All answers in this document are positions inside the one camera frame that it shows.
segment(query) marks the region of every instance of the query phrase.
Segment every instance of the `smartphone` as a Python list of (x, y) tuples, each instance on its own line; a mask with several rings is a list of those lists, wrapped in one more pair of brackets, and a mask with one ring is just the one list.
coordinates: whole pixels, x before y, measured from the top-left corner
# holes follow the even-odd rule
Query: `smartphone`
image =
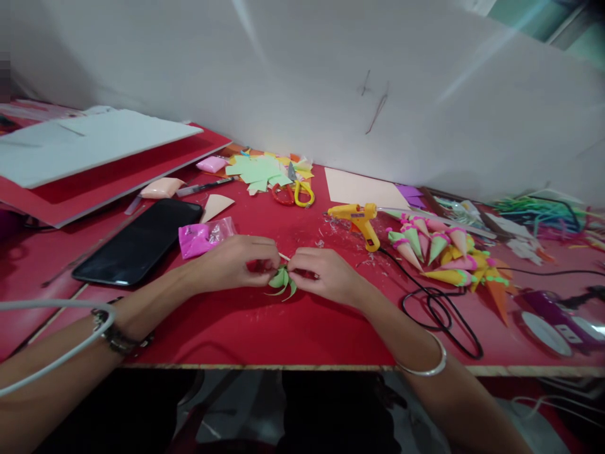
[(178, 239), (178, 228), (198, 223), (202, 207), (161, 199), (73, 270), (78, 281), (137, 284)]

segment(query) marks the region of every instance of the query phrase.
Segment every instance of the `yellow scissors handle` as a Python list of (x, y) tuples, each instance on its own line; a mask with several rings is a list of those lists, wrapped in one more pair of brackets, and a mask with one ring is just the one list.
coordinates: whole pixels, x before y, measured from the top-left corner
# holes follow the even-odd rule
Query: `yellow scissors handle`
[[(301, 202), (298, 199), (298, 196), (301, 193), (301, 186), (306, 192), (309, 193), (309, 196), (311, 197), (311, 200), (309, 200), (308, 202)], [(311, 190), (311, 187), (305, 182), (300, 182), (300, 181), (296, 180), (295, 189), (294, 189), (294, 203), (296, 203), (299, 207), (305, 208), (305, 207), (308, 207), (309, 205), (312, 205), (314, 201), (315, 201), (315, 194)]]

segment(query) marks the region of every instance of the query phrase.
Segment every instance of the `wristwatch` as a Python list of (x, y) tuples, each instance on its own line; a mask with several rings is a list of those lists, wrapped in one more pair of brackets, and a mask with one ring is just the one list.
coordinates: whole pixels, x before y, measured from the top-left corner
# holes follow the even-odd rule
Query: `wristwatch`
[[(109, 301), (107, 304), (114, 304), (122, 298), (122, 296), (119, 296), (118, 298)], [(92, 309), (90, 313), (95, 316), (93, 321), (95, 323), (95, 331), (97, 331), (99, 327), (107, 321), (108, 313), (99, 309)], [(153, 341), (154, 336), (155, 331), (152, 331), (142, 341), (131, 339), (124, 335), (115, 324), (112, 324), (103, 334), (101, 334), (101, 337), (109, 343), (109, 348), (122, 356), (129, 356), (136, 348), (148, 347)]]

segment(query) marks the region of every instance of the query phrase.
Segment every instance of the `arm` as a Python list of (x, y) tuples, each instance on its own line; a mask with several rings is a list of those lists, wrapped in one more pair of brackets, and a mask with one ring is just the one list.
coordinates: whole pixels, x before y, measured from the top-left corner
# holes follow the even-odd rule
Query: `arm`
[[(250, 273), (246, 263), (263, 260), (267, 271)], [(243, 286), (265, 286), (279, 255), (273, 240), (234, 236), (199, 259), (169, 271), (116, 302), (115, 325), (131, 339), (143, 339), (195, 294)], [(50, 364), (90, 336), (85, 317), (0, 364), (4, 388)], [(120, 362), (105, 339), (39, 380), (0, 399), (0, 452), (31, 452)]]
[[(431, 370), (439, 364), (441, 352), (433, 337), (336, 252), (300, 248), (288, 263), (289, 271), (296, 269), (319, 276), (314, 281), (291, 272), (299, 288), (358, 309), (397, 362), (417, 371)], [(531, 453), (496, 401), (456, 358), (448, 355), (446, 368), (435, 376), (403, 374), (453, 445), (470, 452)]]

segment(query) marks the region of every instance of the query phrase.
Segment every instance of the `floor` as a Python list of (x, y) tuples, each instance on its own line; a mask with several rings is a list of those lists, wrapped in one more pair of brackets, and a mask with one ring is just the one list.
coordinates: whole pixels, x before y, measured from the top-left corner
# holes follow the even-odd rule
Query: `floor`
[[(404, 397), (407, 410), (391, 411), (395, 438), (407, 453), (449, 453), (445, 437), (432, 424), (401, 375), (385, 373), (385, 383)], [(283, 435), (285, 396), (278, 371), (206, 371), (200, 392), (178, 412), (180, 427), (188, 410), (199, 402), (213, 402), (197, 434), (199, 443), (218, 439), (255, 439), (276, 444)], [(506, 400), (499, 404), (536, 453), (568, 453), (569, 450), (546, 419), (539, 414), (523, 420), (527, 408), (515, 409)]]

